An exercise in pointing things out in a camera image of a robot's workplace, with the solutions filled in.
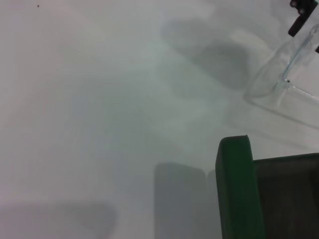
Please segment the white surface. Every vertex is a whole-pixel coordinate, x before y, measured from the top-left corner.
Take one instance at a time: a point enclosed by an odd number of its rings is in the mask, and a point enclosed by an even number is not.
[[[222,138],[319,151],[243,100],[296,17],[288,0],[2,0],[0,238],[220,239]]]

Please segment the white table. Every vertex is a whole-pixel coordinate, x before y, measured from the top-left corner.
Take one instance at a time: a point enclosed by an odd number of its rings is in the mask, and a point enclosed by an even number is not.
[[[319,132],[243,100],[297,16],[279,0],[2,1],[0,238],[221,239],[222,138],[249,135],[255,159],[319,151]]]

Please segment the green container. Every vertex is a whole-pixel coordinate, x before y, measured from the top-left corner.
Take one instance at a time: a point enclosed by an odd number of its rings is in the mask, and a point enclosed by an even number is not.
[[[319,154],[253,161],[247,136],[224,138],[216,182],[223,239],[319,239]]]

